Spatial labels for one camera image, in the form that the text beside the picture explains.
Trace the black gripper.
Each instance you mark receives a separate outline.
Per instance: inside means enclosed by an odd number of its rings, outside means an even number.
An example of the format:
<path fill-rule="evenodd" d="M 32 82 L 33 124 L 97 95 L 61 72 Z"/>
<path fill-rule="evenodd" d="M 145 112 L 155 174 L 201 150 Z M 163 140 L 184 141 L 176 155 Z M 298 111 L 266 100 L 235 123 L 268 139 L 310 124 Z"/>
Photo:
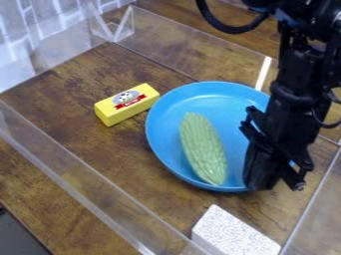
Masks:
<path fill-rule="evenodd" d="M 282 179 L 292 191 L 300 191 L 306 184 L 306 172 L 314 167 L 307 145 L 287 138 L 279 141 L 275 135 L 282 130 L 270 132 L 266 113 L 256 107 L 244 110 L 245 118 L 239 130 L 248 140 L 241 170 L 247 189 L 268 190 Z"/>

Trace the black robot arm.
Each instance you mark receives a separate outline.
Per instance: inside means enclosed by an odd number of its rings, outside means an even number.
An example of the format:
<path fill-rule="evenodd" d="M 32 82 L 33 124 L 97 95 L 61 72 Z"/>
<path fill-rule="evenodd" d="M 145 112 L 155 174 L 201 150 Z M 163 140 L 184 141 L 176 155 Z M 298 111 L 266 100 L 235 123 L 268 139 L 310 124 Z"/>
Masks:
<path fill-rule="evenodd" d="M 241 178 L 249 190 L 282 180 L 292 190 L 304 185 L 314 164 L 307 146 L 341 99 L 341 0 L 241 0 L 276 19 L 280 34 L 278 73 L 270 84 L 266 110 L 245 109 L 239 130 L 248 139 Z"/>

